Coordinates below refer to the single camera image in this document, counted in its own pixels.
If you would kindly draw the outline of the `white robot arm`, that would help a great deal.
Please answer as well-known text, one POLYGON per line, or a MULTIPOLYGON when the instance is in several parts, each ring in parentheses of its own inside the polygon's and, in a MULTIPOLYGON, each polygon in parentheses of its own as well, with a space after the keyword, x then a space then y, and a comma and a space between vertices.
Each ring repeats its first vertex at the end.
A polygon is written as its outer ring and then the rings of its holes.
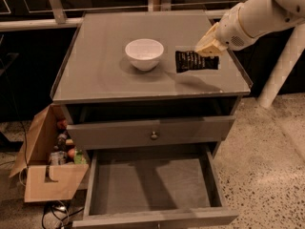
POLYGON ((269 108, 305 50, 305 0, 247 0, 226 11, 199 40, 195 51, 219 56, 226 50, 240 51, 260 37, 291 29, 293 33, 272 70, 259 98, 269 108))

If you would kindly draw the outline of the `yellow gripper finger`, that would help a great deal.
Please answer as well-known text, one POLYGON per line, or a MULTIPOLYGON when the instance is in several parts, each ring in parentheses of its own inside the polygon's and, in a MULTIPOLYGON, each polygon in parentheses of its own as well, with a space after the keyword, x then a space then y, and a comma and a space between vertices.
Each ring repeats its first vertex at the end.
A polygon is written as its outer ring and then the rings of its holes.
POLYGON ((216 29, 219 23, 216 22, 211 28, 203 35, 203 37, 196 44, 197 51, 215 51, 218 49, 219 42, 216 39, 216 29))
POLYGON ((195 47, 195 52, 203 57, 215 57, 220 56, 227 49, 227 46, 223 45, 218 40, 213 39, 210 42, 198 44, 195 47))

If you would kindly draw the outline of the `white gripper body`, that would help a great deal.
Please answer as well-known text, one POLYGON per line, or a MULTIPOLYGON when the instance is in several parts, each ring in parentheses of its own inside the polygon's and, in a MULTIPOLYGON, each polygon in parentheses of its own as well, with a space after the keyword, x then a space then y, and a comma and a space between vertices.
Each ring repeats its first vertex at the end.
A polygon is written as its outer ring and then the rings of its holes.
POLYGON ((242 28, 239 15, 242 7, 243 3, 238 3, 227 11, 216 29, 216 39, 232 51, 241 51, 255 42, 242 28))

